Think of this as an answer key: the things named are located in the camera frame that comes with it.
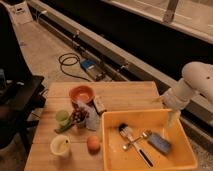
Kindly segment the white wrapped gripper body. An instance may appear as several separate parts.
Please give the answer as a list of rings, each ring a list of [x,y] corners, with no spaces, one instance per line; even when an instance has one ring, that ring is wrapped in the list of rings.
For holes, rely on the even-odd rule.
[[[188,105],[188,102],[182,101],[180,98],[178,98],[171,88],[169,88],[159,97],[155,98],[153,102],[161,102],[165,108],[169,109],[166,124],[168,128],[174,125],[174,123],[180,118],[181,110]]]

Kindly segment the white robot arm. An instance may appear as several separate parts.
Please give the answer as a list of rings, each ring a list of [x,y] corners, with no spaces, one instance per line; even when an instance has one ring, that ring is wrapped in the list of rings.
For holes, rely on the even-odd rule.
[[[183,110],[198,94],[213,104],[213,64],[193,61],[182,68],[181,79],[166,90],[157,101],[169,108],[167,127],[172,127]]]

